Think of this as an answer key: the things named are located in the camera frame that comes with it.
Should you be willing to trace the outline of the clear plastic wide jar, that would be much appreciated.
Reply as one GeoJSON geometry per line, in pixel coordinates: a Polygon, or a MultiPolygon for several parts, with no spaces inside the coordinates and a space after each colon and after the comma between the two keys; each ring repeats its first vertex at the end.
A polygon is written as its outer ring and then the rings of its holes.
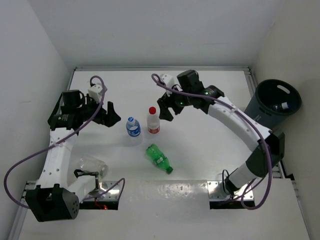
{"type": "Polygon", "coordinates": [[[101,178],[107,175],[109,169],[104,161],[87,155],[81,157],[79,167],[84,172],[98,172],[101,178]]]}

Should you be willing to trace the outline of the clear bottle blue label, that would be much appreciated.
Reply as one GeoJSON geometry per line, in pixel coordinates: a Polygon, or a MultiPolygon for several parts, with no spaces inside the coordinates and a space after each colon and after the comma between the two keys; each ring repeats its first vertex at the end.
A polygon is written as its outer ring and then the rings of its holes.
{"type": "Polygon", "coordinates": [[[138,137],[141,135],[140,123],[132,116],[127,119],[126,130],[130,137],[138,137]]]}

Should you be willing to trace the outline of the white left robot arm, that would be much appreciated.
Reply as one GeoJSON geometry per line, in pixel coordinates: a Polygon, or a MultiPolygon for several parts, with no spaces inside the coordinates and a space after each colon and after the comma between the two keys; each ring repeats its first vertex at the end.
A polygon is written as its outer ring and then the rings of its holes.
{"type": "Polygon", "coordinates": [[[73,146],[81,128],[90,122],[108,128],[121,120],[114,104],[103,108],[105,90],[92,86],[87,94],[68,90],[60,98],[48,119],[50,149],[35,188],[26,191],[25,201],[38,222],[75,219],[80,203],[99,188],[98,172],[74,171],[76,181],[68,184],[68,169],[73,146]]]}

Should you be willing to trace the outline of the green plastic soda bottle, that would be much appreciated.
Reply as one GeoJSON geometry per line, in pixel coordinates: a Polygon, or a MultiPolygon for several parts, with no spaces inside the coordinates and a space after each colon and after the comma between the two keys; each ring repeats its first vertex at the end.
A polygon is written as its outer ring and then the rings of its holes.
{"type": "Polygon", "coordinates": [[[165,171],[167,174],[172,173],[173,168],[170,165],[169,159],[156,144],[151,144],[146,149],[146,154],[157,168],[165,171]]]}

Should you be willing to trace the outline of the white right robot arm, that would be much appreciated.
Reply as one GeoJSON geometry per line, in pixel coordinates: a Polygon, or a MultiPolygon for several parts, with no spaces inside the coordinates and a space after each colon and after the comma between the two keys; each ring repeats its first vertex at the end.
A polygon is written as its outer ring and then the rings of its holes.
{"type": "Polygon", "coordinates": [[[151,78],[165,89],[157,100],[160,119],[171,122],[174,117],[169,108],[178,115],[185,107],[192,106],[224,124],[251,151],[245,163],[221,183],[221,192],[225,196],[233,195],[256,178],[264,178],[284,157],[285,134],[282,131],[273,132],[250,118],[216,86],[204,87],[197,71],[186,70],[176,78],[153,73],[151,78]]]}

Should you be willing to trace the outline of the clear bottle red cap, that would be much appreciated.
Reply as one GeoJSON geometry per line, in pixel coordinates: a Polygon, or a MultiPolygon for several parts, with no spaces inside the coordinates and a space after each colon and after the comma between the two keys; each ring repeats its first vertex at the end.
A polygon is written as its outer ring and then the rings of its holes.
{"type": "Polygon", "coordinates": [[[160,118],[157,114],[157,110],[154,106],[148,109],[147,116],[147,129],[150,134],[158,134],[160,131],[160,118]]]}

